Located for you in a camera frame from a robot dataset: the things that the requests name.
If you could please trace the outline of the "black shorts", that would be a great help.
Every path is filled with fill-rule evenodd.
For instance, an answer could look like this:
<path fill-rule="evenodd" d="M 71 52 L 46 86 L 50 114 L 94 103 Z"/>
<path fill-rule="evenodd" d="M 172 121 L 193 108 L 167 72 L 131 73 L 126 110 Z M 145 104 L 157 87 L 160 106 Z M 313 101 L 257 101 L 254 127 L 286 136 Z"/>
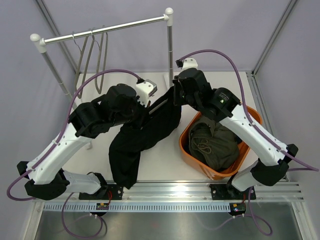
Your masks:
<path fill-rule="evenodd" d="M 174 105 L 174 88 L 171 87 L 158 98 L 150 108 L 153 109 L 168 99 L 155 115 L 149 116 L 143 126 L 125 123 L 109 146 L 109 164 L 114 182 L 130 189 L 136 182 L 141 152 L 154 147 L 168 137 L 181 120 L 182 107 Z"/>

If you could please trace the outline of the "olive green shorts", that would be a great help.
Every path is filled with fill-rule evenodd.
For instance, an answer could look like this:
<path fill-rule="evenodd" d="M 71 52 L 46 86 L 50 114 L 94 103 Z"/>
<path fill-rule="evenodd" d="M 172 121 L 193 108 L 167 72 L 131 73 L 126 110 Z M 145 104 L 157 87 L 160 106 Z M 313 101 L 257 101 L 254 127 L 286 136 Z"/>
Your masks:
<path fill-rule="evenodd" d="M 205 116 L 193 123 L 188 131 L 191 155 L 215 171 L 229 168 L 238 158 L 242 140 L 227 127 Z"/>

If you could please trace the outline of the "grey hanger with metal hook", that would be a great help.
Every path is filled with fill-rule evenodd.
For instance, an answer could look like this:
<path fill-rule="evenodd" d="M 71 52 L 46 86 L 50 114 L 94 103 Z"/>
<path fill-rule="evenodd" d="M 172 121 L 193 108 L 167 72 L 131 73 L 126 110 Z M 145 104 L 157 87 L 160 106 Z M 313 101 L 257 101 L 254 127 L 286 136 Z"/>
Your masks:
<path fill-rule="evenodd" d="M 77 91 L 78 81 L 79 81 L 79 76 L 80 76 L 81 64 L 82 64 L 82 61 L 83 61 L 85 49 L 86 49 L 87 42 L 88 42 L 88 36 L 86 36 L 86 37 L 84 38 L 82 47 L 80 47 L 80 46 L 77 44 L 75 38 L 73 38 L 73 42 L 74 42 L 74 44 L 77 46 L 77 48 L 78 48 L 78 50 L 79 50 L 79 53 L 80 53 L 79 59 L 78 59 L 78 63 L 77 63 L 77 67 L 76 67 L 75 78 L 74 78 L 74 91 L 76 92 L 76 91 Z"/>

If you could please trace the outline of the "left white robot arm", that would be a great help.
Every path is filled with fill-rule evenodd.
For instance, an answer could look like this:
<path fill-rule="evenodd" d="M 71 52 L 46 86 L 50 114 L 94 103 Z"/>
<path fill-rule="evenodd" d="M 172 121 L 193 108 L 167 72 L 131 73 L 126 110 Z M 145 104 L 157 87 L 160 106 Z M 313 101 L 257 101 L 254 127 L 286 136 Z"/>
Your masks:
<path fill-rule="evenodd" d="M 62 167 L 78 150 L 110 128 L 132 122 L 142 124 L 150 97 L 156 91 L 155 83 L 139 79 L 135 87 L 119 83 L 92 101 L 81 103 L 67 117 L 64 129 L 50 146 L 36 159 L 17 165 L 20 175 L 28 179 L 24 185 L 27 195 L 45 201 L 64 193 L 103 199 L 108 184 L 100 173 L 72 173 Z"/>

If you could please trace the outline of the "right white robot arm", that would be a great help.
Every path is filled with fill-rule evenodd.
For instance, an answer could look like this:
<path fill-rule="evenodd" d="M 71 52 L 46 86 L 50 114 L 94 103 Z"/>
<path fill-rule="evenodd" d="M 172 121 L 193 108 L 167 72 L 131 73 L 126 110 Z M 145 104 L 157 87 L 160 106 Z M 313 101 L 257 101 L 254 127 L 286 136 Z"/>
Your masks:
<path fill-rule="evenodd" d="M 180 73 L 172 80 L 174 102 L 189 105 L 201 114 L 206 124 L 219 124 L 238 136 L 257 155 L 257 160 L 234 174 L 226 186 L 228 196 L 239 198 L 244 191 L 258 184 L 274 186 L 289 171 L 291 157 L 298 148 L 276 140 L 252 118 L 244 100 L 224 87 L 212 88 L 198 63 L 191 57 L 177 60 Z"/>

